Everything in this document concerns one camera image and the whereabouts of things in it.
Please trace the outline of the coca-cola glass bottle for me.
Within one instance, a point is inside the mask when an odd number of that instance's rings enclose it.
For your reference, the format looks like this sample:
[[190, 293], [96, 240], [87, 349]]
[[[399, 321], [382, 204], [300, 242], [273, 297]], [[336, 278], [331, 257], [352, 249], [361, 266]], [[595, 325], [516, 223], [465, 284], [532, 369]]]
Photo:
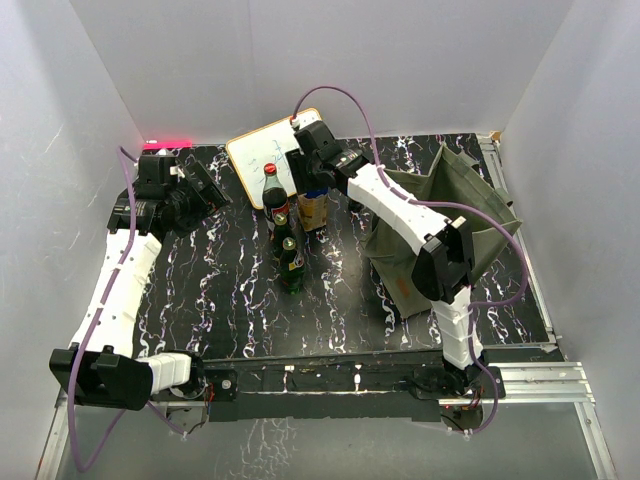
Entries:
[[272, 230], [275, 226], [275, 216], [277, 214], [282, 213], [285, 217], [289, 216], [289, 197], [279, 180], [277, 167], [274, 163], [264, 165], [264, 175], [263, 210], [269, 229]]

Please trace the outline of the blue bottle white cap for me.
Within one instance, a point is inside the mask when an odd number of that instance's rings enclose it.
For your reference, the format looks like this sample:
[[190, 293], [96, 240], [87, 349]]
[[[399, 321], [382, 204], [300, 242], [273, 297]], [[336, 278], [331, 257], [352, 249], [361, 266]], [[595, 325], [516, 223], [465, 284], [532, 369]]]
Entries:
[[311, 232], [326, 226], [328, 194], [329, 190], [322, 188], [297, 196], [298, 217], [305, 232]]

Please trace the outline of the green glass bottle red label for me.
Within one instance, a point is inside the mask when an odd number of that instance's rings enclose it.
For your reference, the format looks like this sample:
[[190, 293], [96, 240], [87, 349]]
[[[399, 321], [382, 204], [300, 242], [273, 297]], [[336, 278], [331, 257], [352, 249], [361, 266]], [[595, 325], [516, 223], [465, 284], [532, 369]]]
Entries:
[[304, 256], [293, 237], [285, 237], [279, 258], [280, 279], [285, 289], [293, 294], [300, 291], [305, 274]]

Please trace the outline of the green canvas bag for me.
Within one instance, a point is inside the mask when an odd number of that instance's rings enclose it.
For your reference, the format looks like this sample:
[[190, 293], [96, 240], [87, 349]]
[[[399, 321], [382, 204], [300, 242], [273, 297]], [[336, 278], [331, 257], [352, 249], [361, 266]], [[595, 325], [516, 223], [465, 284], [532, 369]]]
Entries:
[[[419, 201], [466, 205], [492, 218], [509, 234], [516, 233], [522, 221], [511, 212], [509, 199], [492, 188], [474, 165], [470, 156], [441, 146], [426, 174], [389, 170], [387, 175]], [[414, 253], [404, 238], [378, 216], [372, 218], [371, 229], [362, 240], [364, 256], [403, 317], [431, 308], [430, 299], [414, 283], [424, 285], [433, 280], [430, 267], [442, 266], [448, 260], [458, 273], [467, 243], [473, 247], [474, 260], [467, 282], [475, 284], [507, 245], [504, 235], [476, 214], [455, 208], [439, 208], [437, 212], [448, 217], [452, 225], [435, 235], [440, 243], [435, 259]]]

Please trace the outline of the green perrier bottle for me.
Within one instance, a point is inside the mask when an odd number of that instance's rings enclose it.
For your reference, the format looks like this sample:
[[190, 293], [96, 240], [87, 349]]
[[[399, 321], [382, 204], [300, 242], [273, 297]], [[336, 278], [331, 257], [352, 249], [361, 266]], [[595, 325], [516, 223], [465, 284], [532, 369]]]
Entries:
[[274, 215], [274, 229], [272, 237], [272, 253], [276, 260], [281, 257], [284, 239], [288, 237], [295, 237], [295, 233], [289, 221], [289, 216], [285, 213], [279, 212]]

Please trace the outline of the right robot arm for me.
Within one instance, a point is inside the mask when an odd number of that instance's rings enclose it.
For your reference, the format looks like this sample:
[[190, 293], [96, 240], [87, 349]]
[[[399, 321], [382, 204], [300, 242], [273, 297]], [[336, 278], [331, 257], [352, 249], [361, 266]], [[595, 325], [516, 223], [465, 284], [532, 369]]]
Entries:
[[418, 205], [383, 166], [359, 149], [342, 148], [323, 121], [291, 119], [288, 126], [296, 145], [286, 159], [296, 191], [339, 190], [390, 226], [416, 257], [411, 281], [431, 303], [442, 335], [442, 360], [410, 377], [409, 389], [432, 397], [471, 395], [486, 365], [470, 319], [475, 258], [469, 222]]

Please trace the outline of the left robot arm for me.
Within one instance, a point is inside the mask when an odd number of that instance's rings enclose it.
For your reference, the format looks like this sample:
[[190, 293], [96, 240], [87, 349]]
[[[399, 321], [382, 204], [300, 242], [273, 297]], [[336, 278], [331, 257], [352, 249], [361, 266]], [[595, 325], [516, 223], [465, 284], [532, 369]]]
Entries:
[[137, 175], [126, 180], [107, 222], [105, 257], [87, 312], [70, 345], [52, 352], [49, 368], [78, 405], [139, 411], [164, 390], [186, 399], [205, 390], [196, 354], [137, 358], [133, 331], [166, 236], [190, 235], [230, 199], [202, 162], [173, 154], [140, 156]]

